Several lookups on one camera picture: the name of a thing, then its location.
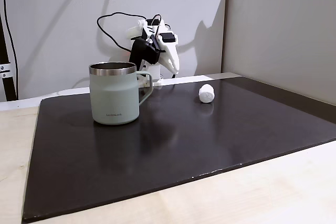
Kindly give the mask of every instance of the white wall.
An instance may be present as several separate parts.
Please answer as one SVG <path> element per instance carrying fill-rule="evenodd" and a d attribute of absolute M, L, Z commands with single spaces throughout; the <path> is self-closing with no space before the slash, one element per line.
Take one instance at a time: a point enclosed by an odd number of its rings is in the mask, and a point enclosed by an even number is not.
<path fill-rule="evenodd" d="M 87 87 L 89 64 L 128 60 L 128 53 L 117 48 L 96 25 L 99 16 L 116 11 L 147 18 L 162 14 L 178 34 L 179 76 L 220 72 L 224 3 L 225 0 L 7 0 L 19 64 L 20 98 Z M 106 19 L 104 28 L 130 48 L 125 31 L 136 24 L 136 18 L 114 16 Z M 7 47 L 14 62 L 8 37 Z M 168 71 L 163 71 L 163 75 L 171 77 Z M 0 84 L 0 101 L 4 100 Z"/>
<path fill-rule="evenodd" d="M 336 104 L 336 0 L 227 0 L 224 71 Z"/>

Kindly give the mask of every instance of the stainless steel rim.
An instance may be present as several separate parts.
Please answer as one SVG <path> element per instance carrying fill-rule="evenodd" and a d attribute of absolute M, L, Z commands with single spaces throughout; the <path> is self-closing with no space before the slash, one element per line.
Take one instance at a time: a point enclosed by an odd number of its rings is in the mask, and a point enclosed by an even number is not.
<path fill-rule="evenodd" d="M 137 67 L 131 62 L 100 62 L 90 65 L 89 71 L 95 76 L 121 76 L 136 72 Z"/>

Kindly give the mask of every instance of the mug handle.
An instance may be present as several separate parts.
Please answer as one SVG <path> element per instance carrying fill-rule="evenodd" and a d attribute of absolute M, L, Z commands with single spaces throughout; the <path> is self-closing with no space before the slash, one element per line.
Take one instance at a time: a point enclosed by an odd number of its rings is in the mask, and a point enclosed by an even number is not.
<path fill-rule="evenodd" d="M 139 105 L 141 105 L 153 92 L 153 78 L 147 71 L 137 71 L 136 74 L 145 74 L 149 76 L 149 91 L 147 91 L 147 93 L 142 98 L 140 98 Z"/>

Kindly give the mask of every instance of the mug logo text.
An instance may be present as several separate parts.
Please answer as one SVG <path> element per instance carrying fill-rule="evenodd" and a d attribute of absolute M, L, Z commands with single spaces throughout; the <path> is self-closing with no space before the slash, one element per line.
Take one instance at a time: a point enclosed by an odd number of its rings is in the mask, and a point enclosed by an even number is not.
<path fill-rule="evenodd" d="M 120 114 L 106 114 L 106 116 L 119 116 L 119 115 L 122 115 L 121 113 Z"/>

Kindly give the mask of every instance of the metal bracket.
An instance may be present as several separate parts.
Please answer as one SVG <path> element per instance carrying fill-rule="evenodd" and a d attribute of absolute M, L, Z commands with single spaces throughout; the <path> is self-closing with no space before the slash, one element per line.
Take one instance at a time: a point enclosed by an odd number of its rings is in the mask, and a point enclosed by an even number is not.
<path fill-rule="evenodd" d="M 12 64 L 0 64 L 0 79 L 13 77 Z"/>

